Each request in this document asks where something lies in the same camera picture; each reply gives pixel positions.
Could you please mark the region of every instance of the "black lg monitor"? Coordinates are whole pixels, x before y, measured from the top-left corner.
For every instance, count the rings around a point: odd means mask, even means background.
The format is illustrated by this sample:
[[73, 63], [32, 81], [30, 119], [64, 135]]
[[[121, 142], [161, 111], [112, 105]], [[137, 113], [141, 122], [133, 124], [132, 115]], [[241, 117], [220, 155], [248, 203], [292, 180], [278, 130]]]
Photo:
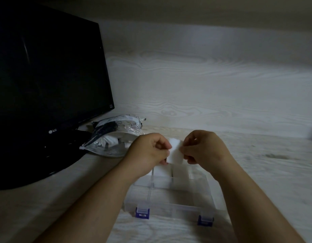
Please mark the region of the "black lg monitor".
[[0, 189], [76, 162], [90, 137], [77, 127], [112, 109], [97, 23], [0, 2]]

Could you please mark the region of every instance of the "desk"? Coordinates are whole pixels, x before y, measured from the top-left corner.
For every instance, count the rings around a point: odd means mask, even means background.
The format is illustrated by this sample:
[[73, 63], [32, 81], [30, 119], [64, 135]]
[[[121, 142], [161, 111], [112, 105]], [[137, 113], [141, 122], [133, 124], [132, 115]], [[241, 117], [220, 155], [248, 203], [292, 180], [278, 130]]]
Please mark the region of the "desk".
[[[182, 140], [191, 131], [153, 126], [143, 129]], [[217, 134], [297, 231], [312, 242], [312, 141]], [[0, 191], [0, 243], [32, 242], [119, 161], [89, 153], [51, 177]], [[229, 218], [224, 211], [218, 214], [213, 228], [208, 228], [165, 217], [137, 219], [121, 210], [108, 242], [235, 242]]]

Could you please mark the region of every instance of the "blue plastic clasp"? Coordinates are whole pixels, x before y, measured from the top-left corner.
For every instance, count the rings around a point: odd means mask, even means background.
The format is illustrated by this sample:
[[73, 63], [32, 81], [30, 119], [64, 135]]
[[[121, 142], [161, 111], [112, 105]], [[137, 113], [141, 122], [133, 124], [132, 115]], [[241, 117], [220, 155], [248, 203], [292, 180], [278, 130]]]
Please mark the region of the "blue plastic clasp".
[[148, 210], [142, 210], [142, 209], [138, 210], [136, 207], [135, 217], [142, 218], [142, 219], [149, 219], [149, 209]]
[[214, 222], [214, 218], [202, 218], [201, 215], [199, 215], [198, 218], [198, 225], [205, 226], [205, 227], [212, 227], [212, 224]]

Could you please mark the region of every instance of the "plastic storage box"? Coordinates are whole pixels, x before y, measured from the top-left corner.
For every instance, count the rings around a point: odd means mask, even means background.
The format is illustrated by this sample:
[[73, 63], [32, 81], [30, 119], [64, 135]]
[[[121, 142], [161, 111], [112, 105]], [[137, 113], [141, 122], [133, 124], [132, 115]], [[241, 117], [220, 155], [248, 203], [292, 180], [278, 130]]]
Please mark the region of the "plastic storage box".
[[159, 215], [212, 226], [215, 207], [207, 177], [194, 165], [185, 168], [186, 179], [154, 175], [138, 179], [126, 195], [125, 211], [143, 219]]

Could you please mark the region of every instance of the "person's left hand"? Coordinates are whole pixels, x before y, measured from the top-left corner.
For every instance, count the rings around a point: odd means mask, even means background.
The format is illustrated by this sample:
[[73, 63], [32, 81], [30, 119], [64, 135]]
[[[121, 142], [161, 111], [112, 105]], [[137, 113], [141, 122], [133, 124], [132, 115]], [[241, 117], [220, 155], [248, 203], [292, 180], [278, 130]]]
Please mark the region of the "person's left hand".
[[168, 165], [165, 159], [170, 155], [172, 145], [158, 133], [140, 135], [129, 147], [121, 161], [126, 166], [127, 174], [136, 181], [148, 174], [155, 165]]

